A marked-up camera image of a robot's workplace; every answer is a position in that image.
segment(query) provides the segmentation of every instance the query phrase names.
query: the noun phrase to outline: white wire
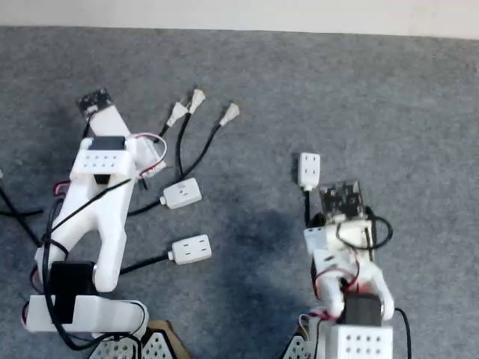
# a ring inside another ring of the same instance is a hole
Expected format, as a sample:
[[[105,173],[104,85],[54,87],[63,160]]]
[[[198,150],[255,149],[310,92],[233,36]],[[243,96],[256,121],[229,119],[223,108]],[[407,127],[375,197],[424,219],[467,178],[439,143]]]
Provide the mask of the white wire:
[[[159,160],[158,160],[156,163],[154,163],[153,165],[151,165],[151,166],[149,166],[149,167],[146,167],[145,169],[139,171],[139,176],[142,178],[144,172],[153,170],[157,165],[159,165],[159,164],[163,161],[163,159],[165,159],[166,151],[167,151],[167,149],[168,149],[168,145],[166,144],[166,141],[163,139],[163,137],[158,136],[158,135],[156,135],[156,134],[154,134],[154,133],[151,133],[151,132],[133,133],[133,134],[131,134],[130,136],[133,137],[133,138],[151,137],[151,138],[155,138],[155,139],[161,141],[162,144],[163,144],[163,153],[162,153],[162,155],[159,157]]]
[[[300,314],[300,315],[299,315],[299,318],[298,318],[299,327],[302,329],[302,331],[305,332],[306,340],[309,342],[310,339],[309,339],[308,331],[305,329],[305,326],[302,324],[302,319],[303,319],[303,318],[306,318],[306,319],[309,321],[309,316],[306,315],[306,314]]]

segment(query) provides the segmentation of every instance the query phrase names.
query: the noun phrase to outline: red wire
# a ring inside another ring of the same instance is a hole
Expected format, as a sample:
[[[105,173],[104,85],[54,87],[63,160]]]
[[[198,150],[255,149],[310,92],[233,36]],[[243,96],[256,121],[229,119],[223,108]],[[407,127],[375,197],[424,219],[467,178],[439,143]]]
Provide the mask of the red wire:
[[[65,192],[58,192],[60,187],[63,187],[64,185],[69,185],[71,181],[61,181],[55,184],[53,187],[53,195],[54,196],[59,196],[61,194],[66,194]]]

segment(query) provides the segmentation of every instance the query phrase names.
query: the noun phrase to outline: perforated plate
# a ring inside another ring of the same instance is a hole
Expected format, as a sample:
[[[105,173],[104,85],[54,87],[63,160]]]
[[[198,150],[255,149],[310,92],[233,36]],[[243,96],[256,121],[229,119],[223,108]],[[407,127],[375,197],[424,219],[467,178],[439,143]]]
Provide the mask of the perforated plate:
[[[132,359],[133,353],[136,353],[136,343],[129,338],[123,338],[117,342],[101,342],[89,359]]]
[[[287,347],[283,359],[306,359],[310,357],[310,355],[308,344],[301,336],[295,335],[290,341],[290,345]]]
[[[143,347],[143,359],[174,359],[161,333],[153,333]]]

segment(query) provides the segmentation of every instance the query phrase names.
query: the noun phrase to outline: small white connector block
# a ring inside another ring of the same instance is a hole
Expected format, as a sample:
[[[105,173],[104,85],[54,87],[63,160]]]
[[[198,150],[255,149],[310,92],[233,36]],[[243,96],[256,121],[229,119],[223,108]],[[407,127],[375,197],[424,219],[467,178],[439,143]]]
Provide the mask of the small white connector block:
[[[238,107],[238,105],[236,105],[235,103],[231,103],[230,107],[228,107],[228,109],[226,110],[225,115],[219,121],[219,125],[224,126],[226,123],[230,122],[235,117],[238,117],[240,115],[240,110],[239,109],[240,108]]]
[[[201,105],[201,103],[206,99],[207,97],[204,95],[204,92],[199,89],[194,89],[193,90],[193,97],[192,97],[192,104],[189,106],[189,113],[194,114],[196,109]]]
[[[180,119],[187,113],[188,109],[180,102],[176,102],[173,106],[173,110],[171,111],[170,118],[168,118],[168,121],[166,121],[166,126],[172,127],[178,119]]]
[[[210,240],[206,234],[173,243],[168,258],[176,264],[188,264],[211,258]]]
[[[320,155],[317,153],[301,153],[298,165],[298,184],[304,191],[310,191],[320,183],[320,163]]]
[[[392,359],[392,327],[334,325],[326,345],[326,358]]]
[[[165,188],[160,200],[162,205],[175,209],[198,202],[201,198],[198,182],[194,178],[188,178]]]

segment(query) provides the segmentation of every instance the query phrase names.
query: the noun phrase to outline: black cable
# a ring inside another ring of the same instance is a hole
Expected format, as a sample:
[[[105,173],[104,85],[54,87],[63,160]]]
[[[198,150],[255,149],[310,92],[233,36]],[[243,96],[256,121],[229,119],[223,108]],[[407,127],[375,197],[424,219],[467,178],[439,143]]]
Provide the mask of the black cable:
[[[163,137],[163,136],[166,134],[166,132],[169,130],[169,128],[170,128],[170,126],[168,126],[168,125],[165,123],[165,125],[164,125],[163,128],[162,128],[162,130],[159,132],[158,136],[159,136],[159,137]]]
[[[348,241],[345,241],[344,239],[342,239],[340,236],[339,236],[339,229],[341,228],[341,225],[342,223],[338,223],[337,227],[336,227],[336,238],[339,239],[340,241],[342,241],[345,245],[347,245],[348,247],[350,248],[353,248],[353,249],[356,249],[358,251],[371,251],[371,250],[375,250],[375,249],[380,249],[382,247],[384,247],[385,245],[387,245],[389,243],[389,241],[391,241],[392,239],[392,235],[393,235],[393,230],[392,230],[392,226],[391,224],[386,221],[383,217],[379,217],[378,215],[375,215],[373,217],[373,219],[375,221],[378,221],[378,222],[381,222],[383,224],[386,225],[386,227],[388,228],[388,234],[386,235],[386,237],[382,240],[382,242],[380,243],[374,243],[373,245],[371,246],[366,246],[366,247],[362,247],[362,246],[357,246],[357,245],[353,245],[351,243],[349,243]]]
[[[122,268],[120,270],[120,275],[130,273],[131,271],[135,271],[136,269],[140,269],[140,268],[143,268],[143,267],[146,267],[146,266],[150,266],[154,263],[162,262],[163,260],[167,260],[167,259],[168,259],[168,254],[162,254],[160,256],[151,257],[151,258],[147,258],[145,260],[141,260],[141,261],[139,261],[135,264],[132,264],[130,266]]]
[[[50,285],[49,285],[49,254],[50,254],[50,244],[51,244],[49,240],[51,239],[51,235],[53,231],[52,225],[53,225],[53,220],[55,219],[55,213],[57,212],[57,208],[62,203],[63,203],[63,198],[58,198],[53,204],[52,208],[50,209],[49,218],[46,225],[46,231],[43,236],[46,239],[45,244],[43,246],[43,262],[42,262],[43,293],[45,295],[46,306],[48,308],[49,315],[52,319],[53,325],[57,329],[57,332],[60,335],[61,339],[72,350],[81,351],[84,349],[91,348],[109,337],[117,337],[119,339],[121,337],[128,337],[132,340],[135,340],[135,342],[137,343],[138,358],[141,358],[141,341],[130,333],[106,333],[106,334],[100,335],[99,337],[91,341],[88,341],[86,344],[79,345],[73,342],[72,337],[65,331],[65,329],[63,328],[63,325],[60,323],[60,320],[58,319],[56,315],[55,308],[53,307],[52,292],[50,290]]]
[[[43,213],[43,209],[32,209],[30,211],[23,211],[17,212],[22,217],[31,217],[33,215],[41,215]],[[5,217],[12,217],[15,218],[15,215],[12,212],[8,211],[0,211],[0,215],[4,215]]]
[[[25,219],[20,215],[20,213],[16,210],[15,206],[13,205],[10,198],[7,196],[3,188],[0,186],[0,197],[3,199],[5,204],[7,205],[8,209],[12,212],[13,216],[15,217],[16,221],[22,226],[25,232],[30,237],[30,240],[37,246],[41,246],[41,241],[38,239],[37,235],[33,232]]]
[[[305,226],[308,228],[311,221],[311,205],[309,200],[309,191],[305,191]]]
[[[314,347],[314,356],[313,356],[313,359],[316,359],[316,355],[317,355],[317,342],[320,341],[320,324],[323,320],[320,319],[317,323],[317,327],[316,327],[316,346]]]
[[[85,128],[83,129],[83,133],[82,133],[82,139],[83,138],[87,138],[88,136],[88,133],[90,132],[90,125],[91,125],[91,120],[93,120],[93,116],[95,114],[91,114],[88,119],[87,119],[87,124],[85,125]]]
[[[126,185],[131,179],[125,179],[122,182],[117,183],[116,185],[113,185],[112,187],[105,188],[103,191],[99,192],[98,194],[95,194],[89,201],[85,202],[85,204],[82,204],[78,209],[75,209],[73,212],[71,212],[67,217],[62,219],[56,226],[52,228],[52,232],[55,231],[57,228],[59,228],[63,223],[71,219],[74,215],[77,215],[80,213],[83,209],[86,207],[90,206],[93,202],[96,202],[99,200],[101,197],[103,197],[105,194],[107,194],[110,191],[115,190],[118,187],[121,187],[122,185]]]
[[[203,157],[207,154],[208,149],[210,148],[211,143],[213,142],[213,139],[215,138],[216,133],[218,132],[219,129],[221,129],[221,127],[222,126],[218,124],[213,128],[213,130],[211,131],[210,136],[208,137],[208,140],[207,140],[206,144],[204,145],[203,150],[201,151],[200,155],[193,162],[193,164],[191,166],[189,166],[189,168],[186,171],[183,172],[183,174],[180,176],[180,178],[178,179],[177,182],[183,181],[186,178],[186,176],[188,176],[200,164]]]
[[[180,175],[178,178],[176,178],[176,180],[173,181],[173,183],[171,185],[173,185],[173,184],[175,184],[179,181],[183,181],[186,178],[186,176],[188,176],[199,165],[199,163],[201,162],[203,157],[207,154],[207,151],[210,148],[211,143],[213,142],[213,138],[215,137],[216,133],[218,132],[218,130],[220,128],[221,128],[220,125],[215,126],[215,128],[212,130],[206,144],[204,145],[204,148],[201,151],[200,156],[193,162],[193,164],[186,171],[183,172],[183,175]],[[146,206],[143,206],[141,208],[135,209],[134,211],[128,212],[128,217],[133,217],[134,215],[140,215],[141,213],[145,213],[145,212],[149,211],[150,209],[152,209],[156,206],[159,206],[160,204],[162,204],[160,200],[155,200],[155,201],[147,204]]]
[[[185,116],[185,120],[183,121],[183,124],[181,125],[180,133],[178,133],[178,139],[177,139],[177,144],[176,144],[176,158],[177,158],[177,164],[178,168],[180,169],[180,175],[183,175],[183,164],[181,163],[181,141],[183,140],[183,136],[185,135],[185,130],[186,127],[188,126],[188,122],[190,118],[192,117],[191,113],[187,113]]]
[[[411,327],[409,327],[409,320],[407,319],[407,315],[406,315],[406,312],[404,312],[404,310],[398,307],[395,307],[394,310],[403,317],[404,326],[406,327],[407,358],[412,359]]]

